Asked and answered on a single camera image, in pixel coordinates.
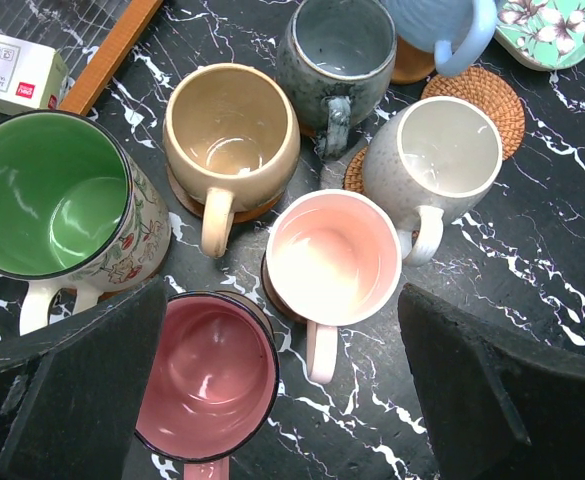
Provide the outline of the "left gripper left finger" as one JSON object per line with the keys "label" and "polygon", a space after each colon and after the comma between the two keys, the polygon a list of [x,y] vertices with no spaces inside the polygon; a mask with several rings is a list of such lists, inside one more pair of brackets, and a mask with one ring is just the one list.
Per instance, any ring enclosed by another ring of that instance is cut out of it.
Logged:
{"label": "left gripper left finger", "polygon": [[153,278],[0,343],[0,479],[122,477],[166,303]]}

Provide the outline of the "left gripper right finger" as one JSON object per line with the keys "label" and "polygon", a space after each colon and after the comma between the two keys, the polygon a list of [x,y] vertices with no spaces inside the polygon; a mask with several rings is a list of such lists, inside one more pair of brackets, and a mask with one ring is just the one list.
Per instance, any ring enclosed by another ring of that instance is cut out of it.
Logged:
{"label": "left gripper right finger", "polygon": [[444,479],[585,479],[585,356],[415,286],[398,320]]}

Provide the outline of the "pink halloween mug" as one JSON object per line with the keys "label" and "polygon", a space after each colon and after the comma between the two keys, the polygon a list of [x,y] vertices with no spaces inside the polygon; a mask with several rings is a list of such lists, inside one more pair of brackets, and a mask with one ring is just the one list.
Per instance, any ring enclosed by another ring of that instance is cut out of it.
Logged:
{"label": "pink halloween mug", "polygon": [[279,383],[274,339],[243,304],[194,291],[169,299],[136,423],[186,479],[226,479],[231,454],[263,425]]}

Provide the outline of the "green inside mug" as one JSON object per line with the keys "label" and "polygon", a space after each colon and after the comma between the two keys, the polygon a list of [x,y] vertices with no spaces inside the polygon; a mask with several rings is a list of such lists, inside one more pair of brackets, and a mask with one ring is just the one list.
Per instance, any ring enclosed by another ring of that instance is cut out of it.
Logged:
{"label": "green inside mug", "polygon": [[80,312],[150,277],[170,236],[165,202],[103,127],[50,110],[0,122],[0,274],[28,285],[22,334],[62,289]]}

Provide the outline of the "pale pink mug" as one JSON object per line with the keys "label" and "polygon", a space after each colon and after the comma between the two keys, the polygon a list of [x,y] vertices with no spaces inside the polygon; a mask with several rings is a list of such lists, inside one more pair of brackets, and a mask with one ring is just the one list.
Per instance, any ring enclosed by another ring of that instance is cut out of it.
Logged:
{"label": "pale pink mug", "polygon": [[397,232],[365,196],[318,190],[276,219],[264,255],[276,293],[307,320],[307,376],[326,384],[336,367],[339,328],[370,318],[396,290]]}

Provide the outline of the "white cream mug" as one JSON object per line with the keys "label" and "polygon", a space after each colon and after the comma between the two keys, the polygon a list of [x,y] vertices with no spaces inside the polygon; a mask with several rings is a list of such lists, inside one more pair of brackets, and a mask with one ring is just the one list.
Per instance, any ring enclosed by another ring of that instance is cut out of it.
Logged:
{"label": "white cream mug", "polygon": [[406,266],[432,259],[444,227],[485,197],[502,161],[494,122],[458,98],[420,100],[380,128],[363,160],[363,189],[392,220]]}

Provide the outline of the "brown ringed wooden saucer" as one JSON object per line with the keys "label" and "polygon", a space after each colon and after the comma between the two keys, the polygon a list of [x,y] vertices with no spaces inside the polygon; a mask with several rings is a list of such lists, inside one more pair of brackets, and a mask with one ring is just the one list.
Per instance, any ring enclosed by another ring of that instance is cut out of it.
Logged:
{"label": "brown ringed wooden saucer", "polygon": [[[191,214],[195,215],[198,218],[202,218],[204,213],[204,205],[194,200],[185,192],[185,190],[177,182],[169,166],[166,166],[166,171],[168,176],[168,182],[174,196],[178,199],[181,205]],[[270,209],[272,209],[281,200],[282,197],[283,194],[280,194],[267,204],[264,204],[256,209],[244,212],[237,212],[234,215],[232,223],[233,224],[245,223],[258,218],[259,216],[267,213]]]}

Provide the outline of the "woven rattan coaster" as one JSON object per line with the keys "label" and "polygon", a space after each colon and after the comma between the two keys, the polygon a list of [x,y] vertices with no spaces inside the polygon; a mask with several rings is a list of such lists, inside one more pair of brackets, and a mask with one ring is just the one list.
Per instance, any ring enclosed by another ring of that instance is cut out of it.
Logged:
{"label": "woven rattan coaster", "polygon": [[503,160],[520,147],[525,134],[521,99],[498,75],[476,66],[455,77],[434,76],[424,87],[421,98],[451,96],[481,109],[496,125],[503,144]]}
{"label": "woven rattan coaster", "polygon": [[364,194],[362,168],[366,151],[367,148],[363,147],[348,164],[343,179],[343,188],[345,190]]}

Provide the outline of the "brown stoneware mug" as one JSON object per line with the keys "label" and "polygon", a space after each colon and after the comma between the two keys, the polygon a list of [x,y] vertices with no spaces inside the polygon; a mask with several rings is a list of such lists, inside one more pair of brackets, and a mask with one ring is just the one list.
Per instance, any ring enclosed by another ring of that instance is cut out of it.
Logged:
{"label": "brown stoneware mug", "polygon": [[267,209],[285,191],[301,134],[290,100],[268,75],[218,63],[175,88],[163,143],[175,180],[203,207],[201,249],[219,258],[235,215]]}

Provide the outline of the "light wood coaster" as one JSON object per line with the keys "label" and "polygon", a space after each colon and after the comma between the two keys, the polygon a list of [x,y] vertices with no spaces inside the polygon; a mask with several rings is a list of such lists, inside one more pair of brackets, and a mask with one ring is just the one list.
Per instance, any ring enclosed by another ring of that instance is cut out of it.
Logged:
{"label": "light wood coaster", "polygon": [[391,83],[412,84],[425,79],[435,70],[434,54],[421,51],[401,37],[397,39],[395,65]]}

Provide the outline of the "green floral tray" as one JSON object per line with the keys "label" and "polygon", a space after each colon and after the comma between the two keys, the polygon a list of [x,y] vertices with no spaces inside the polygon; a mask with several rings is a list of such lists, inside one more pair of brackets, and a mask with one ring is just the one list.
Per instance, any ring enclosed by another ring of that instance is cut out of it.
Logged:
{"label": "green floral tray", "polygon": [[495,39],[532,70],[571,68],[585,59],[585,0],[507,1]]}

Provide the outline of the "blue mug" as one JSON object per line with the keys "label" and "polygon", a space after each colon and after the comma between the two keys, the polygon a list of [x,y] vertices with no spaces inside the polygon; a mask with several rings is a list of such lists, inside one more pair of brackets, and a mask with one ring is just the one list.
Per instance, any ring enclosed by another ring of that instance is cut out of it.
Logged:
{"label": "blue mug", "polygon": [[432,53],[446,77],[464,72],[492,40],[499,9],[495,0],[398,0],[383,5],[396,33],[418,50]]}

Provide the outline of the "grey mug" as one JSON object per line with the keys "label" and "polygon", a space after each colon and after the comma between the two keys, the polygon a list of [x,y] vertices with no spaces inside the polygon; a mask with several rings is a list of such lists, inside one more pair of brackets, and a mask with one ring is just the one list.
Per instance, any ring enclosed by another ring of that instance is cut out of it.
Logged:
{"label": "grey mug", "polygon": [[321,158],[342,155],[349,132],[383,99],[397,34],[374,0],[305,0],[279,42],[276,80]]}

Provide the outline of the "orange wooden shelf rack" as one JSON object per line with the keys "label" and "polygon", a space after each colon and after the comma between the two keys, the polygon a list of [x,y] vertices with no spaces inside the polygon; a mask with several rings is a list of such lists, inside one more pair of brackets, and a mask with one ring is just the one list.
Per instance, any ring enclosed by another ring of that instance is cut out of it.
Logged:
{"label": "orange wooden shelf rack", "polygon": [[0,274],[43,280],[116,240],[132,203],[131,162],[86,113],[159,7],[133,1],[56,109],[0,121]]}

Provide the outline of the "orange ringed wooden saucer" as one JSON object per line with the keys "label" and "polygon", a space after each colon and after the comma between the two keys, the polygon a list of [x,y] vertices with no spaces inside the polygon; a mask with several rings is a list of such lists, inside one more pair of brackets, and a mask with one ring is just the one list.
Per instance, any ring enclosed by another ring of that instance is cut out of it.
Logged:
{"label": "orange ringed wooden saucer", "polygon": [[[104,300],[107,300],[113,296],[120,294],[120,293],[126,292],[126,291],[130,290],[131,288],[132,287],[129,287],[129,288],[123,289],[123,290],[118,290],[118,291],[104,292],[99,296],[97,303],[104,301]],[[77,293],[77,290],[74,288],[63,288],[62,290],[67,292],[68,294],[74,295],[74,296],[76,296],[76,293]]]}

